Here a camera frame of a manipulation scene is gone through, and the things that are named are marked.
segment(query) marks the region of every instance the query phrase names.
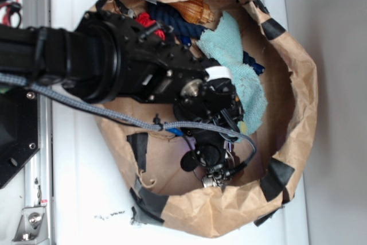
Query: gray wall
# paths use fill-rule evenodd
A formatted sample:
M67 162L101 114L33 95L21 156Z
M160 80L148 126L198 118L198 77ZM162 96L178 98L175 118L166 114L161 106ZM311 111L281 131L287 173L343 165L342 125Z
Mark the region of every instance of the gray wall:
M367 0L286 0L318 66L316 139L304 173L312 245L367 243Z

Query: colored wires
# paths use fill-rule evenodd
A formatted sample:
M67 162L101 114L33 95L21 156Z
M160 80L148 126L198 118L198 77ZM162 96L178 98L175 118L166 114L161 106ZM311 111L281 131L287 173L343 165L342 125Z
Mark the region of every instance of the colored wires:
M6 26L12 26L12 16L16 14L18 16L18 24L16 28L19 28L22 23L22 16L20 10L22 9L19 0L0 0L0 9L5 8L5 14L2 18L2 23Z

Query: yellow object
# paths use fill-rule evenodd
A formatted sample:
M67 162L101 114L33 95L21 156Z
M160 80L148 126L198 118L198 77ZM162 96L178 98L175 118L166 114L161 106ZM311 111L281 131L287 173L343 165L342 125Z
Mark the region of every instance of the yellow object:
M243 120L239 123L239 129L240 129L241 133L246 133L247 132L247 126L246 126L246 124Z
M188 0L183 2L169 3L179 11L181 16L188 22L193 24L205 24L214 21L214 14L209 5L203 0Z

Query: red object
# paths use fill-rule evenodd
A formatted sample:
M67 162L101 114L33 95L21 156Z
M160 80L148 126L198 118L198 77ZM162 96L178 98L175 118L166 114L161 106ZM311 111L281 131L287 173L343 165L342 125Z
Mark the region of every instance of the red object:
M139 22L141 25L143 25L144 27L149 27L153 24L155 24L155 20L151 20L150 19L150 15L147 12L141 13L137 18L136 21ZM157 31L154 32L157 36L159 36L160 38L162 38L163 40L166 39L165 33L163 32L162 29L159 29Z

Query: metal bracket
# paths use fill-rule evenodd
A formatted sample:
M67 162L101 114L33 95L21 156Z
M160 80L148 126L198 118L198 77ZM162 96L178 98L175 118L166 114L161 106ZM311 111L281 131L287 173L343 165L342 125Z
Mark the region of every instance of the metal bracket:
M12 245L36 245L48 238L46 207L24 208Z

